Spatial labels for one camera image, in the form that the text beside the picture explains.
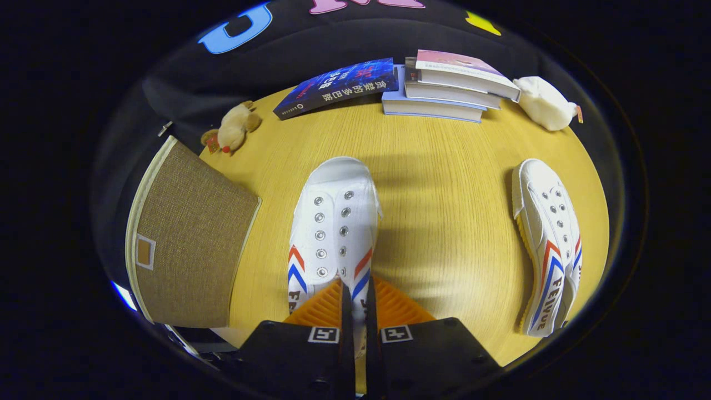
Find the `canvas shoe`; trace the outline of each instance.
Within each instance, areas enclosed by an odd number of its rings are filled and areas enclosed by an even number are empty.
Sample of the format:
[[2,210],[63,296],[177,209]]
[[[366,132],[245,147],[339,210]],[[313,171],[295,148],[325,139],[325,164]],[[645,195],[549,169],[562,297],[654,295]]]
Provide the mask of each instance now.
[[582,269],[580,229],[570,196],[543,161],[513,170],[513,217],[533,261],[533,291],[521,332],[546,337],[564,325]]
[[375,248],[378,216],[375,183],[364,163],[329,159],[306,180],[294,210],[288,270],[289,312],[335,279],[353,301],[356,353],[365,346],[365,296]]

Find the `pink letter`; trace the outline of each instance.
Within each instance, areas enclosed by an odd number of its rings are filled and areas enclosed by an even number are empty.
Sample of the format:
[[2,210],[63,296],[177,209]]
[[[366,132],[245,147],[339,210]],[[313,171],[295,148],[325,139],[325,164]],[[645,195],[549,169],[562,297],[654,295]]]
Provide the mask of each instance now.
[[[353,3],[360,4],[361,6],[365,6],[366,4],[370,3],[370,0],[351,0],[351,1]],[[345,6],[347,6],[345,1],[314,0],[314,7],[309,10],[309,13],[310,14],[330,13],[331,11],[340,10]]]
[[378,3],[384,4],[386,6],[410,7],[411,9],[424,8],[424,4],[416,0],[378,0]]

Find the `beige plush toy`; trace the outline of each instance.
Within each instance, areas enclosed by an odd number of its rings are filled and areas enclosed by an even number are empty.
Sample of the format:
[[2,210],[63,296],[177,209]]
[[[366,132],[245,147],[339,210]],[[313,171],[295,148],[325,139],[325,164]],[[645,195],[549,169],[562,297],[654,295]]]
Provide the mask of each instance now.
[[222,119],[220,129],[211,129],[203,134],[200,143],[207,146],[211,138],[217,135],[218,146],[224,153],[234,152],[242,146],[247,132],[256,130],[262,118],[253,113],[254,103],[245,101],[234,107]]

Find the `yellow wood surface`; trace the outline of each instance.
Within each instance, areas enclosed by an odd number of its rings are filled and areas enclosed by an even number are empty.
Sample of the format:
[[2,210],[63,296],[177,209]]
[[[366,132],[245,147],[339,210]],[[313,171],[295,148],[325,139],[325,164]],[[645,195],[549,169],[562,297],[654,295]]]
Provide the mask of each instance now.
[[288,316],[296,200],[311,171],[336,156],[363,161],[378,189],[385,218],[372,271],[433,316],[459,318],[500,365],[539,341],[517,331],[533,282],[511,210],[511,171],[524,159],[558,173],[577,213],[585,254],[572,315],[594,292],[609,219],[597,172],[569,127],[548,132],[511,101],[481,124],[384,115],[379,95],[281,121],[272,110],[290,90],[255,102],[264,120],[234,155],[201,154],[263,200],[237,269],[230,326],[219,330],[235,346],[260,321]]

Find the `burlap storage basket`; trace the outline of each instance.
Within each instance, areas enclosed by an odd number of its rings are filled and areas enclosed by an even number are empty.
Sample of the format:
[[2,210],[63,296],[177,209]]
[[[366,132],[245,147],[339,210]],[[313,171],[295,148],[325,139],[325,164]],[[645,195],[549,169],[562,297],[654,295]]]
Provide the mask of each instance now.
[[260,203],[167,139],[141,180],[126,229],[126,267],[146,319],[228,325],[237,266]]

